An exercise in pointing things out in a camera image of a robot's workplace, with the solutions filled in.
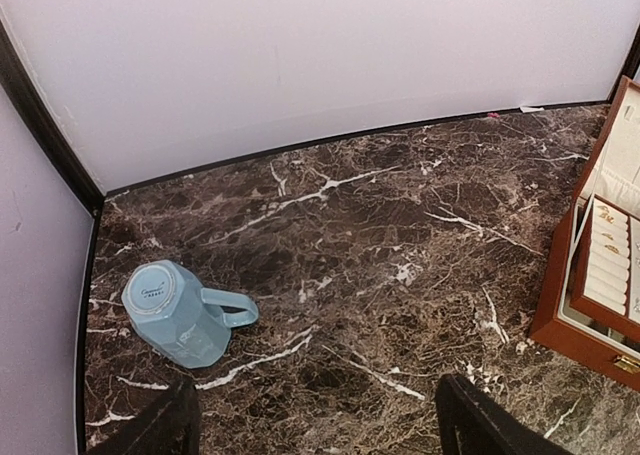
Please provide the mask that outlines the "red jewelry tray insert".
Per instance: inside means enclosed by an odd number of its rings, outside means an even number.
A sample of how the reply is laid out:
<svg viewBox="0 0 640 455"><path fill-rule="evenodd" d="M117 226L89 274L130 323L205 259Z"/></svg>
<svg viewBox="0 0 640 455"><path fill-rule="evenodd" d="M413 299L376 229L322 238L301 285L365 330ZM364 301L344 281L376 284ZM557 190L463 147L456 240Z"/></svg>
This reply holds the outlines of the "red jewelry tray insert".
<svg viewBox="0 0 640 455"><path fill-rule="evenodd" d="M628 338L639 337L639 219L599 197L586 214L570 305Z"/></svg>

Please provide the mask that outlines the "red jewelry box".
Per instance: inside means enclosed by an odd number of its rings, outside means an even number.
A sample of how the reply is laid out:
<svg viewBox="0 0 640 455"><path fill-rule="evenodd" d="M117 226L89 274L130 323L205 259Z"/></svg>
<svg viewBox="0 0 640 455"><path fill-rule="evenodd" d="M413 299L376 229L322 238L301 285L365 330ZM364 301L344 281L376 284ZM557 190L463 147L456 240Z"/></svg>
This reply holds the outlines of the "red jewelry box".
<svg viewBox="0 0 640 455"><path fill-rule="evenodd" d="M554 230L530 336L639 388L639 85L627 76Z"/></svg>

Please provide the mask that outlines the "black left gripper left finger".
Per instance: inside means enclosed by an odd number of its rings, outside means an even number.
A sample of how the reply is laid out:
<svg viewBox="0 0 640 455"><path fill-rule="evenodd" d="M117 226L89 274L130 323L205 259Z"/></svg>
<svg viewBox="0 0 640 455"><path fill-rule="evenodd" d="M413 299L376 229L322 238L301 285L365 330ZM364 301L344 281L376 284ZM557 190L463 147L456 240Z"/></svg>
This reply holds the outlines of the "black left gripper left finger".
<svg viewBox="0 0 640 455"><path fill-rule="evenodd" d="M182 377L115 435L86 454L199 454L200 428L195 383Z"/></svg>

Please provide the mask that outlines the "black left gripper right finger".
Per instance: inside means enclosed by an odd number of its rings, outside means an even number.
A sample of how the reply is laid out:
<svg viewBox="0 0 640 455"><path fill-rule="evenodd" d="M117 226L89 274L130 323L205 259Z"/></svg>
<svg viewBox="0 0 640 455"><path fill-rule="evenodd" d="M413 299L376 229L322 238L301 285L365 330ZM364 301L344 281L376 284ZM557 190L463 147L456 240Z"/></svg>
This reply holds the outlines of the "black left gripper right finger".
<svg viewBox="0 0 640 455"><path fill-rule="evenodd" d="M566 454L526 428L487 394L458 374L442 376L435 392L444 454Z"/></svg>

